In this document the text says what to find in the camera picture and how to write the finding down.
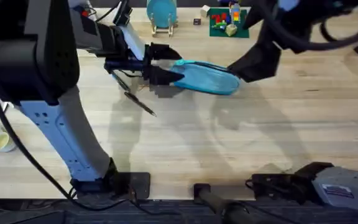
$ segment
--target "light wood surface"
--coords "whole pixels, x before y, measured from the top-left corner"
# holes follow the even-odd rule
[[[172,38],[151,37],[145,9],[134,10],[132,23],[146,42],[167,43],[185,59],[223,66],[254,44],[260,25],[250,39],[212,38],[206,20],[193,26],[197,11],[178,9]],[[329,29],[338,37],[353,34],[358,10],[331,20]],[[323,40],[317,29],[313,40]],[[178,90],[167,87],[159,89],[162,97],[132,80],[157,118],[126,99],[104,71],[103,59],[79,55],[81,99],[100,144],[119,170],[151,173],[151,198],[191,198],[197,182],[209,182],[228,197],[250,198],[244,180],[251,174],[291,172],[313,161],[358,170],[358,56],[351,47],[286,51],[276,77],[243,82],[233,96],[183,91],[169,98]],[[7,116],[30,152],[68,190],[67,168],[42,133],[16,110]],[[19,151],[0,154],[0,198],[60,197]]]

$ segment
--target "dark floor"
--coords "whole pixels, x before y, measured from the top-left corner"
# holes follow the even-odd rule
[[[74,207],[70,202],[57,203],[52,207],[39,210],[37,208],[39,208],[40,206],[34,205],[36,202],[37,205],[39,205],[40,201],[26,201],[25,205],[23,203],[20,204],[21,208],[17,209],[21,209],[23,211],[19,212],[8,211],[8,208],[6,206],[7,204],[18,203],[18,201],[4,202],[4,206],[2,206],[0,203],[0,210],[6,210],[0,211],[0,223],[14,223],[20,220],[56,211],[65,211],[65,224],[185,223],[181,216],[160,217],[146,215],[129,203],[123,203],[116,208],[104,212],[88,212],[80,208]],[[52,201],[44,202],[42,207],[44,207],[45,204],[48,205],[50,202]],[[269,201],[269,203],[248,202],[248,204],[249,205],[247,206],[247,209],[249,210],[250,214],[254,215],[257,218],[266,218],[272,223],[358,224],[358,212],[344,208],[319,207],[313,204],[299,206],[292,202],[274,201]],[[217,223],[216,216],[208,208],[194,205],[192,201],[148,201],[142,206],[151,212],[179,210],[183,214],[185,214],[187,223],[189,224]],[[255,209],[256,207],[259,207],[274,215],[282,216],[286,219],[286,221],[279,220],[271,215],[261,212],[260,210]]]

